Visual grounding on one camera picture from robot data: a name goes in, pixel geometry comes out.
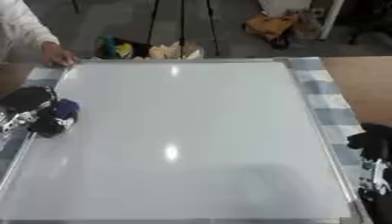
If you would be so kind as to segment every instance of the robotic hand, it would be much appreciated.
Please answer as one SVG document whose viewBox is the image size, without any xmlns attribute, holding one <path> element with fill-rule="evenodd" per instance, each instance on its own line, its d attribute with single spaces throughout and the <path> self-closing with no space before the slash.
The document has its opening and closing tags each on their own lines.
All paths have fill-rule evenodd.
<svg viewBox="0 0 392 224">
<path fill-rule="evenodd" d="M 42 137 L 53 137 L 77 121 L 79 105 L 59 100 L 50 87 L 23 87 L 0 100 L 0 136 L 10 138 L 13 130 L 26 126 Z"/>
<path fill-rule="evenodd" d="M 364 133 L 350 136 L 348 147 L 362 149 L 358 193 L 374 223 L 391 224 L 392 128 L 363 123 Z"/>
</svg>

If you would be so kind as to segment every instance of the tripod leg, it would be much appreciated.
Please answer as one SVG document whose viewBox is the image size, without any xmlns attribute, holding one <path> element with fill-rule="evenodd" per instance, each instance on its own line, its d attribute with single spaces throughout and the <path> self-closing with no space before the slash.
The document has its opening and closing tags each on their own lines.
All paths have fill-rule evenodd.
<svg viewBox="0 0 392 224">
<path fill-rule="evenodd" d="M 179 57 L 183 59 L 184 57 L 184 45 L 186 44 L 186 3 L 185 0 L 181 0 L 181 21 L 180 21 L 180 37 L 179 37 L 179 46 L 180 46 L 180 55 Z"/>
<path fill-rule="evenodd" d="M 151 44 L 152 31 L 154 30 L 155 20 L 157 19 L 159 3 L 160 3 L 160 0 L 155 0 L 154 9 L 153 9 L 152 14 L 151 14 L 149 36 L 147 38 L 147 43 L 149 45 Z"/>
<path fill-rule="evenodd" d="M 215 44 L 215 55 L 220 56 L 221 53 L 219 51 L 218 39 L 216 38 L 216 32 L 215 32 L 214 9 L 211 5 L 211 0 L 206 0 L 206 7 L 208 10 L 208 16 L 210 19 L 211 32 L 213 33 L 213 42 Z"/>
<path fill-rule="evenodd" d="M 80 7 L 78 5 L 77 0 L 72 0 L 72 5 L 73 5 L 73 8 L 75 9 L 75 13 L 76 14 L 80 14 L 81 13 L 81 9 L 80 9 Z"/>
</svg>

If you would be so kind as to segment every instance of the hand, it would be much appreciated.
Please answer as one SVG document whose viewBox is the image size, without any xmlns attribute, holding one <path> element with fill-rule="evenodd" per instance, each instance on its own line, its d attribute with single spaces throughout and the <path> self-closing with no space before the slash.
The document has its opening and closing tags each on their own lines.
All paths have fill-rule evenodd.
<svg viewBox="0 0 392 224">
<path fill-rule="evenodd" d="M 45 62 L 54 62 L 64 67 L 70 67 L 79 60 L 72 52 L 64 50 L 60 45 L 49 41 L 42 43 L 42 53 Z"/>
</svg>

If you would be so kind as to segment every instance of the gray floor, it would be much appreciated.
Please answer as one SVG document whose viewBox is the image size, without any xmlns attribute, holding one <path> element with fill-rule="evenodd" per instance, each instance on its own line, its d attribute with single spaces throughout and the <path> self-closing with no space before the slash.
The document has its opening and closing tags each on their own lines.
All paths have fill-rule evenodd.
<svg viewBox="0 0 392 224">
<path fill-rule="evenodd" d="M 95 39 L 110 34 L 145 42 L 154 0 L 79 0 L 82 13 L 76 15 L 71 0 L 25 0 L 40 19 L 79 55 L 93 54 Z M 214 57 L 206 1 L 186 1 L 186 38 L 196 41 Z M 245 33 L 241 24 L 260 11 L 257 0 L 212 0 L 222 58 L 268 58 L 304 56 L 371 56 L 392 54 L 392 39 L 367 34 L 358 45 L 348 45 L 349 29 L 335 27 L 327 41 L 295 44 L 289 50 L 273 50 L 263 40 Z M 153 33 L 154 44 L 179 39 L 179 0 L 162 0 Z"/>
</svg>

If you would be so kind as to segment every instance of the whiteboard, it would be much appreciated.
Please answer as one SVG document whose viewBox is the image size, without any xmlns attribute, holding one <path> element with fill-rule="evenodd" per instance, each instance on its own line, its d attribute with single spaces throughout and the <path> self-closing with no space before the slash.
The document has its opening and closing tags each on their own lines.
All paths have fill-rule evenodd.
<svg viewBox="0 0 392 224">
<path fill-rule="evenodd" d="M 350 215 L 282 63 L 86 63 L 58 92 L 80 103 L 80 120 L 33 141 L 0 200 L 1 219 Z"/>
</svg>

